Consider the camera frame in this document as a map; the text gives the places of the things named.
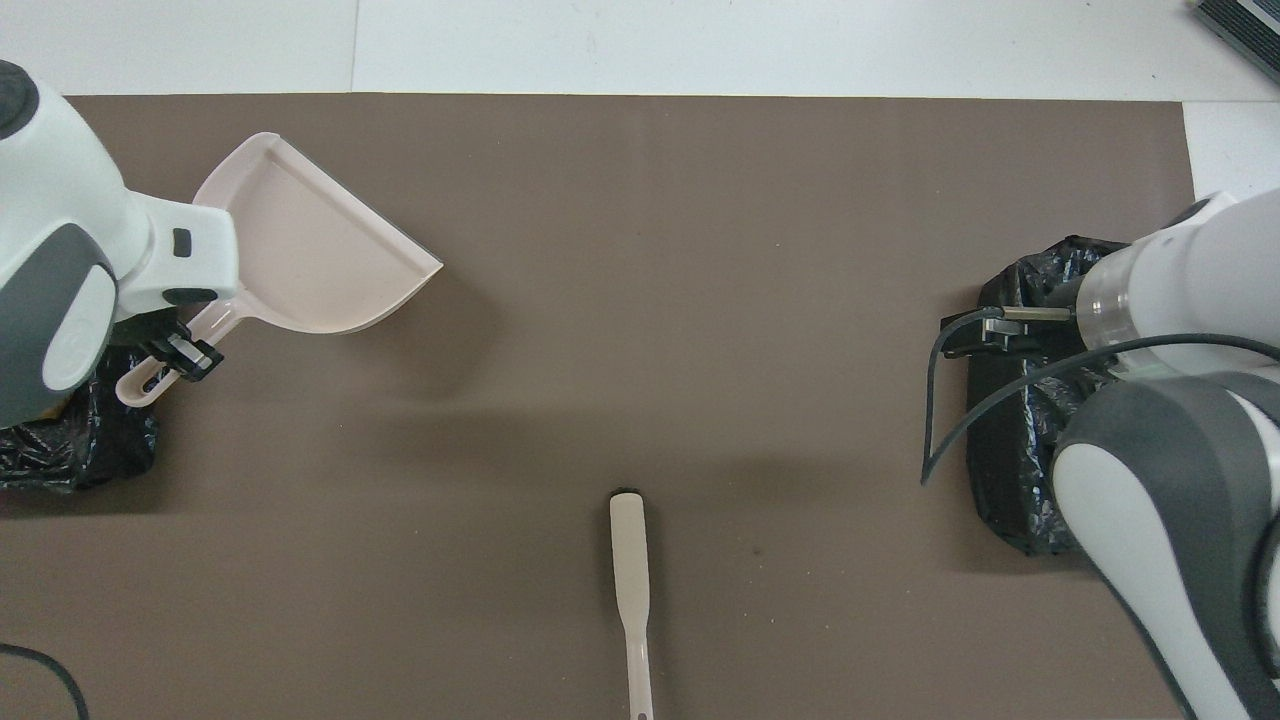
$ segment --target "brush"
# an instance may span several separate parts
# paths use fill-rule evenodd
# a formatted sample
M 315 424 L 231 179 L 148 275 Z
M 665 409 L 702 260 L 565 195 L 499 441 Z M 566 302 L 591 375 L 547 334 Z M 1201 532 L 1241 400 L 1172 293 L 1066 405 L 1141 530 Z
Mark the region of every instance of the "brush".
M 613 536 L 613 585 L 627 641 L 627 688 L 631 720 L 653 720 L 649 682 L 649 541 L 644 532 L 644 500 L 623 488 L 609 497 Z

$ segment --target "trash bag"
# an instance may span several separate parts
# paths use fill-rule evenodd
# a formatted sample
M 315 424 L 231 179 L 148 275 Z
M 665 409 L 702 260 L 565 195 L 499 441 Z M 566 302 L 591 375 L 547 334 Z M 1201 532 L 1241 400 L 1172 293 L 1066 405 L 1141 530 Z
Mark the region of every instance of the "trash bag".
M 1102 258 L 1126 247 L 1071 236 L 1005 268 L 982 287 L 978 306 L 1043 307 L 1055 290 L 1084 275 Z M 968 407 L 1000 387 L 1061 356 L 969 357 Z M 1053 502 L 1050 469 L 1057 438 L 1087 397 L 1112 382 L 1101 366 L 1048 378 L 991 409 L 969 428 L 966 464 L 978 515 L 1001 539 L 1027 555 L 1079 547 Z
M 109 346 L 56 418 L 0 429 L 0 489 L 69 493 L 147 471 L 159 423 L 150 407 L 115 397 L 115 382 L 146 356 Z

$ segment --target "brown tabletop surface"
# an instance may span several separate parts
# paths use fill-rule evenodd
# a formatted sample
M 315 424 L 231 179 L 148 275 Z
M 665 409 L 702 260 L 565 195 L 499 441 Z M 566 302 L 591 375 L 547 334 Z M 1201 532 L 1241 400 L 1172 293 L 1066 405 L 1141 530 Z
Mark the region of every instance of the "brown tabletop surface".
M 280 132 L 445 264 L 349 336 L 250 322 L 145 477 L 0 496 L 0 639 L 93 716 L 626 717 L 607 498 L 649 510 L 664 719 L 1172 717 L 1079 559 L 916 484 L 937 319 L 1192 200 L 1171 104 L 76 100 L 189 200 Z M 942 423 L 963 366 L 943 366 Z M 4 716 L 69 717 L 0 661 Z

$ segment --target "pink dustpan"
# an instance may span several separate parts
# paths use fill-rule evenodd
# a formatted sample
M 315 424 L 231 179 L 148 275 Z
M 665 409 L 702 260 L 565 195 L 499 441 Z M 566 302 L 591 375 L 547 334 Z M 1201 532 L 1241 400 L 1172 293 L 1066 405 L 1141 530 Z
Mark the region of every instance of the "pink dustpan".
M 230 213 L 239 251 L 238 292 L 188 323 L 193 340 L 216 343 L 244 318 L 301 333 L 356 332 L 392 314 L 442 266 L 275 133 L 246 140 L 193 202 Z M 148 357 L 115 393 L 142 407 L 178 377 Z

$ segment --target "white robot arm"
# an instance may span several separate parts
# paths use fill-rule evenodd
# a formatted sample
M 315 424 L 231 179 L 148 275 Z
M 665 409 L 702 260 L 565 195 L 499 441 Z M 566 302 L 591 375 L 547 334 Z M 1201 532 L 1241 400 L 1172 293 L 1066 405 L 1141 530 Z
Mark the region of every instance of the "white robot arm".
M 174 309 L 229 297 L 237 272 L 227 211 L 127 190 L 79 114 L 0 60 L 0 427 L 55 406 L 113 332 L 202 377 L 220 356 Z
M 1280 191 L 1192 213 L 1084 277 L 1088 347 L 1171 333 L 1280 345 Z M 1092 396 L 1059 445 L 1062 516 L 1188 717 L 1280 717 L 1276 366 L 1181 345 L 1125 352 L 1114 372 L 1129 382 Z

